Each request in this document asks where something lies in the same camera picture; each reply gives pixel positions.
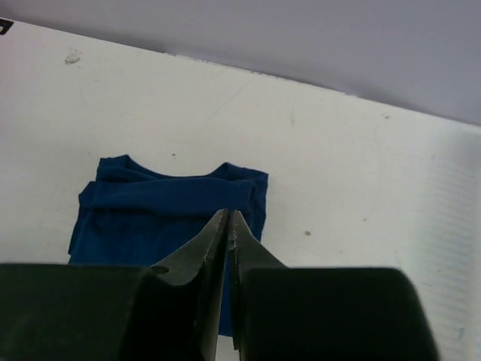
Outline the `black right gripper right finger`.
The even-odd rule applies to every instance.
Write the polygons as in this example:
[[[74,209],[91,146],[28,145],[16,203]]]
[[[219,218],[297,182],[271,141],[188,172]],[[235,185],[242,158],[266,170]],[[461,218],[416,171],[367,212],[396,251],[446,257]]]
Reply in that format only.
[[[228,274],[230,279],[230,312],[234,349],[242,355],[244,310],[247,297],[243,294],[242,283],[247,272],[252,269],[287,268],[252,234],[247,221],[239,210],[230,214],[228,225]]]

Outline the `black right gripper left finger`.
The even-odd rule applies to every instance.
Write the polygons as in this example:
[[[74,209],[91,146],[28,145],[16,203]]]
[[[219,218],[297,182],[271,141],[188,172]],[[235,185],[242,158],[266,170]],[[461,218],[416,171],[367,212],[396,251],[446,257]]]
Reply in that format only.
[[[142,299],[142,355],[213,360],[224,283],[228,211],[217,211],[182,247],[152,265]]]

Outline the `blue printed t shirt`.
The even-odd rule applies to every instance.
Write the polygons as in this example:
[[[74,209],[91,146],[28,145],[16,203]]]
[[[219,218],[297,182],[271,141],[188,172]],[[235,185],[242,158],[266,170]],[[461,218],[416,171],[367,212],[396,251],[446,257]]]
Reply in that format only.
[[[128,155],[102,158],[78,196],[69,262],[150,266],[196,236],[220,209],[239,210],[260,239],[267,191],[268,174],[228,162],[210,174],[175,177]]]

